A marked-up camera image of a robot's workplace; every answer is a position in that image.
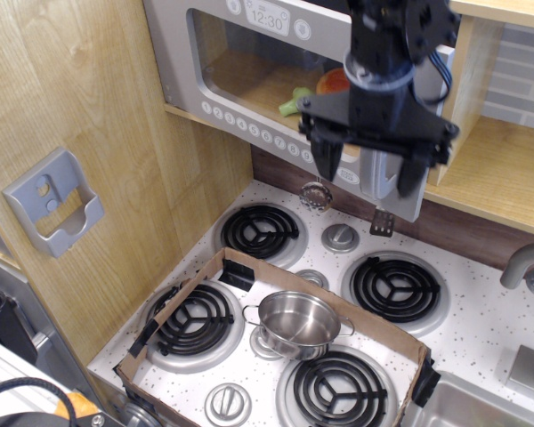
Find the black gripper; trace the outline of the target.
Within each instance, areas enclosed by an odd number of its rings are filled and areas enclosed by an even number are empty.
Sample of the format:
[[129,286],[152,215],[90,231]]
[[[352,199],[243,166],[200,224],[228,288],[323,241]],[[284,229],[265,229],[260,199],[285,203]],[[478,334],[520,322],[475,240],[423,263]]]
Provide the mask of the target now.
[[424,191],[429,167],[449,162],[458,126],[436,115],[405,86],[392,93],[349,90],[310,95],[297,102],[300,132],[311,143],[318,174],[333,181],[343,146],[351,144],[403,158],[397,181],[401,198]]

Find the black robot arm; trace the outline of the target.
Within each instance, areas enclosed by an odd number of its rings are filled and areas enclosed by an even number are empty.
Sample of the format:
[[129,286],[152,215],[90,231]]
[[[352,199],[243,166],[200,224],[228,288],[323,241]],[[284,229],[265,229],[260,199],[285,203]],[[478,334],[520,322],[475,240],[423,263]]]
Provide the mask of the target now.
[[297,102],[299,131],[319,174],[331,181],[345,144],[401,157],[397,180],[409,197],[429,168],[449,161],[459,128],[437,116],[415,90],[416,66],[429,60],[446,86],[452,76],[439,45],[456,39],[458,16],[446,1],[351,1],[351,45],[344,56],[346,91]]

